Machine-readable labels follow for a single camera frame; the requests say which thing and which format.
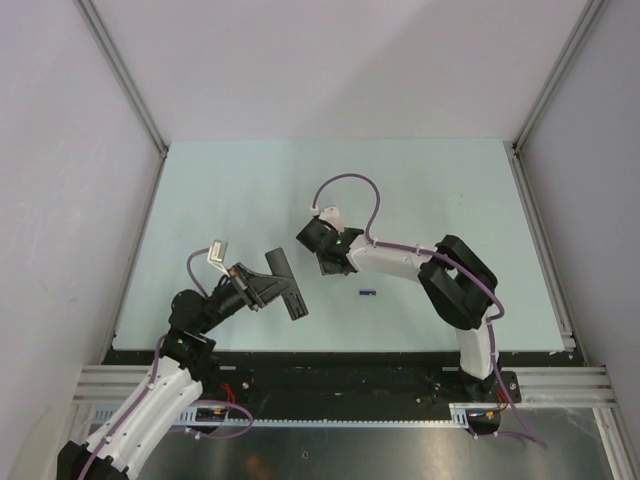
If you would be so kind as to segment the black remote control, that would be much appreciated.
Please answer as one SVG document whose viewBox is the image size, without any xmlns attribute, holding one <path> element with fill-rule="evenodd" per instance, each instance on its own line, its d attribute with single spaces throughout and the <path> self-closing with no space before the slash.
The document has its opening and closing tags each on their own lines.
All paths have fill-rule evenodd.
<svg viewBox="0 0 640 480">
<path fill-rule="evenodd" d="M 278 278 L 279 284 L 283 287 L 280 297 L 290 319 L 296 321 L 307 316 L 309 311 L 284 250 L 281 247 L 271 250 L 265 254 L 265 258 L 272 275 Z"/>
</svg>

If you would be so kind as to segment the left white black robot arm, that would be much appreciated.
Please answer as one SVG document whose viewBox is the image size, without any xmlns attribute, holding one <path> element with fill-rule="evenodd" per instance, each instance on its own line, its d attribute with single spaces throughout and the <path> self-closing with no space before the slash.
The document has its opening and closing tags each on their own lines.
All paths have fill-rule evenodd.
<svg viewBox="0 0 640 480">
<path fill-rule="evenodd" d="M 68 441 L 56 462 L 58 479 L 134 479 L 182 412 L 214 397 L 222 385 L 215 341 L 207 333 L 243 308 L 258 311 L 282 299 L 289 316 L 307 315 L 282 249 L 266 254 L 270 271 L 242 263 L 228 268 L 210 294 L 178 293 L 170 329 L 155 347 L 149 371 L 111 418 L 83 443 Z"/>
</svg>

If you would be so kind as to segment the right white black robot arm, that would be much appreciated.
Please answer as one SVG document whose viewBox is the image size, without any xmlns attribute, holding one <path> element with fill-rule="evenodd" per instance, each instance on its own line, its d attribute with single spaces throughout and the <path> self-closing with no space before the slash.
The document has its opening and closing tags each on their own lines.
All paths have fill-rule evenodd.
<svg viewBox="0 0 640 480">
<path fill-rule="evenodd" d="M 460 238 L 447 235 L 433 253 L 421 253 L 417 247 L 374 244 L 362 229 L 340 230 L 316 216 L 296 240 L 316 257 L 323 275 L 376 273 L 420 284 L 438 316 L 455 330 L 463 393 L 484 401 L 496 391 L 499 354 L 487 313 L 497 304 L 497 278 Z"/>
</svg>

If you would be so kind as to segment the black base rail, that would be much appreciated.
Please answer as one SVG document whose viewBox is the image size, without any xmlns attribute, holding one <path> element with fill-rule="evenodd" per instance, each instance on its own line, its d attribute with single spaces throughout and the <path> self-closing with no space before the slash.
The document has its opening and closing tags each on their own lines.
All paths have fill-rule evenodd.
<svg viewBox="0 0 640 480">
<path fill-rule="evenodd" d="M 506 397 L 499 385 L 516 387 L 515 374 L 496 375 L 489 395 L 464 391 L 454 353 L 224 353 L 222 385 L 207 400 L 235 399 L 260 421 L 409 422 L 443 420 L 463 403 L 496 411 Z"/>
</svg>

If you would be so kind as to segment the left aluminium frame post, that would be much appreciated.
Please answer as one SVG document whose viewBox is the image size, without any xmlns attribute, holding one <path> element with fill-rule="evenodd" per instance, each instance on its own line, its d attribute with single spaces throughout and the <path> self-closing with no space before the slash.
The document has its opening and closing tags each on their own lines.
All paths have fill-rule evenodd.
<svg viewBox="0 0 640 480">
<path fill-rule="evenodd" d="M 131 106 L 140 125 L 151 141 L 159 157 L 164 160 L 168 152 L 168 145 L 163 139 L 156 122 L 153 119 L 143 95 L 141 94 L 133 76 L 122 57 L 109 29 L 102 18 L 96 4 L 91 0 L 75 0 L 82 19 L 84 20 L 96 45 L 101 51 L 116 82 L 119 84 L 125 99 Z"/>
</svg>

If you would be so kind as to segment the aluminium frame post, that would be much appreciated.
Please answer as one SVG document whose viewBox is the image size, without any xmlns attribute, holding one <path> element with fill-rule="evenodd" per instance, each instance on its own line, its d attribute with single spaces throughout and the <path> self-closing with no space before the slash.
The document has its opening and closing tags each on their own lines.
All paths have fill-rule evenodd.
<svg viewBox="0 0 640 480">
<path fill-rule="evenodd" d="M 586 2 L 568 39 L 555 60 L 542 89 L 526 115 L 514 140 L 511 142 L 511 147 L 515 152 L 520 152 L 526 145 L 608 5 L 609 1 L 607 0 L 589 0 Z"/>
<path fill-rule="evenodd" d="M 75 0 L 82 19 L 84 20 L 96 45 L 101 51 L 116 82 L 119 84 L 125 99 L 131 106 L 140 125 L 151 141 L 159 157 L 164 160 L 168 152 L 168 145 L 163 139 L 156 122 L 153 119 L 143 95 L 141 94 L 133 76 L 122 57 L 109 29 L 102 18 L 96 4 L 91 0 Z"/>
</svg>

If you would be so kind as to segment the right aluminium frame post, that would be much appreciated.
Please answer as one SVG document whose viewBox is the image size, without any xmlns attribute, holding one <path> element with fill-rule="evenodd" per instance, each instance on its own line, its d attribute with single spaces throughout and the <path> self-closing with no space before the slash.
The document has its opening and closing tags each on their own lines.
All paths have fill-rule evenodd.
<svg viewBox="0 0 640 480">
<path fill-rule="evenodd" d="M 511 147 L 515 152 L 520 152 L 526 145 L 608 5 L 609 1 L 607 0 L 589 0 L 586 2 L 568 39 L 555 60 L 542 89 L 526 115 L 514 140 L 511 142 Z"/>
</svg>

